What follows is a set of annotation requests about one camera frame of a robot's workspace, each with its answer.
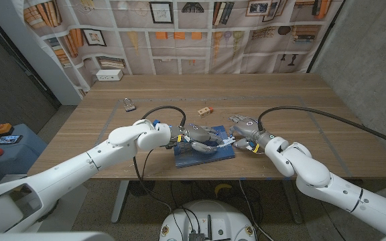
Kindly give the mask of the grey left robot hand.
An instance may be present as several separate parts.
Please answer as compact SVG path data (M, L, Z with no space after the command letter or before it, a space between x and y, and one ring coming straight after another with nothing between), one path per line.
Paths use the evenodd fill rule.
M217 151L216 147L206 145L207 141L223 145L224 141L217 135L218 133L211 127L198 125L185 125L184 127L170 127L171 137L184 135L189 138L189 142L194 150L205 154L213 154Z

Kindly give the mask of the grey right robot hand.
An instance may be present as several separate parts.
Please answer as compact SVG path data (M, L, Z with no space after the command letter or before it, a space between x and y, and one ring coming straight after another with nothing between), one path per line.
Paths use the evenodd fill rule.
M235 124L229 129L229 134L234 132L242 135L243 138L234 142L233 145L239 149L247 149L256 154L269 154L266 152L267 144L272 140L273 135L267 131L260 131L258 122L247 116L235 115L229 117Z

